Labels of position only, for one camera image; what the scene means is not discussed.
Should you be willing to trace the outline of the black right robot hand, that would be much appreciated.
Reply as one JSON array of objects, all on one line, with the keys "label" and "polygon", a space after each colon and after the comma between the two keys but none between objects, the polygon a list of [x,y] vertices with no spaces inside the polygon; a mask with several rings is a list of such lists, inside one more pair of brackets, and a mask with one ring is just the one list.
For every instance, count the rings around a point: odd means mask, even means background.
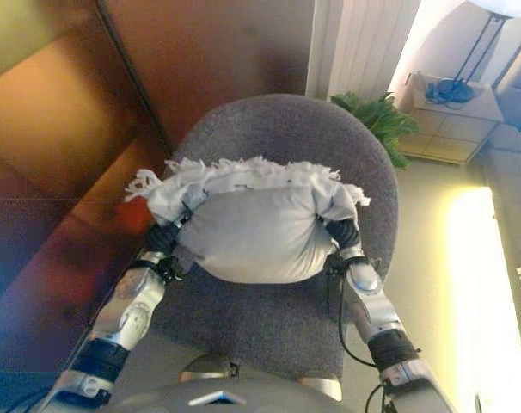
[{"label": "black right robot hand", "polygon": [[338,251],[361,249],[361,236],[353,219],[330,221],[325,225],[329,236],[336,242]]}]

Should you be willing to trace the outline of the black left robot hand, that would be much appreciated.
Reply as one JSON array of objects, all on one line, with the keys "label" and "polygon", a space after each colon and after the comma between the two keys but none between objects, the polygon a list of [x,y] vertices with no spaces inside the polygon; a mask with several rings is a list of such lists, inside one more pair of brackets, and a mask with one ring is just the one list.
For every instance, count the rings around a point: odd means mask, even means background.
[{"label": "black left robot hand", "polygon": [[182,225],[168,223],[167,225],[153,225],[145,235],[144,249],[151,253],[163,253],[165,257],[173,255],[178,246],[178,237]]}]

